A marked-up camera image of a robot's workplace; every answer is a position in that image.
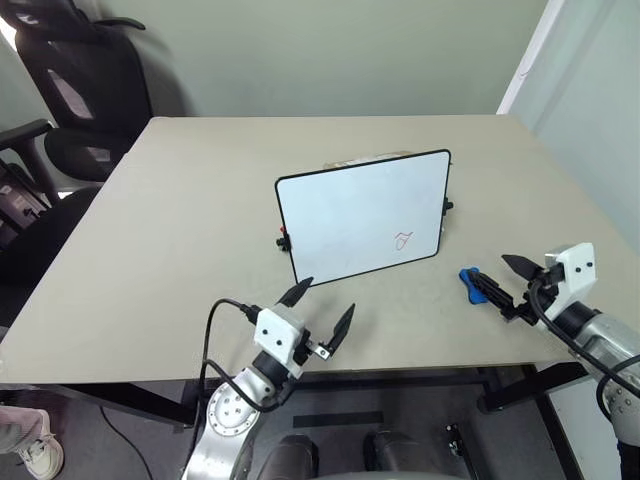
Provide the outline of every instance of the blue object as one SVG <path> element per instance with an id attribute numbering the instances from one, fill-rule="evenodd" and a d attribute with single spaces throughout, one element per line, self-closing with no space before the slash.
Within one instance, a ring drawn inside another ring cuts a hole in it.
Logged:
<path id="1" fill-rule="evenodd" d="M 467 289 L 469 290 L 469 302 L 471 302 L 473 305 L 477 305 L 478 303 L 487 303 L 489 300 L 484 296 L 484 293 L 478 290 L 471 282 L 471 279 L 469 278 L 469 270 L 471 270 L 472 272 L 479 272 L 480 269 L 478 269 L 478 267 L 463 268 L 458 274 L 460 280 L 464 282 L 464 284 L 467 286 Z"/>

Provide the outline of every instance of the table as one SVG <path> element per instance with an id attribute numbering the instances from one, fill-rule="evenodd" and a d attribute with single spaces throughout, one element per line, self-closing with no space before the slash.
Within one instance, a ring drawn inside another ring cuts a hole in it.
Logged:
<path id="1" fill-rule="evenodd" d="M 637 321 L 638 256 L 513 117 L 154 118 L 0 345 L 0 382 L 84 384 L 103 396 L 86 384 L 197 377 L 216 299 L 268 306 L 293 282 L 275 246 L 279 176 L 440 148 L 452 153 L 455 203 L 440 252 L 313 287 L 296 310 L 317 340 L 357 307 L 341 350 L 330 362 L 311 360 L 307 371 L 567 360 L 558 340 L 521 321 L 506 324 L 490 305 L 470 305 L 457 276 L 478 266 L 518 298 L 525 282 L 500 255 L 542 263 L 562 244 L 595 244 L 600 281 L 590 304 Z M 252 335 L 244 317 L 221 310 L 215 358 L 237 372 L 257 353 Z M 110 401 L 149 400 L 127 388 Z"/>

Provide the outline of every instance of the white dry-erase board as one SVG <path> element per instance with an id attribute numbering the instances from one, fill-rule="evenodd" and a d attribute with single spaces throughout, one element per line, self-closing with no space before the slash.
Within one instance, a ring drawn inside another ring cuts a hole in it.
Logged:
<path id="1" fill-rule="evenodd" d="M 438 253 L 448 150 L 282 177 L 296 281 L 330 282 Z"/>

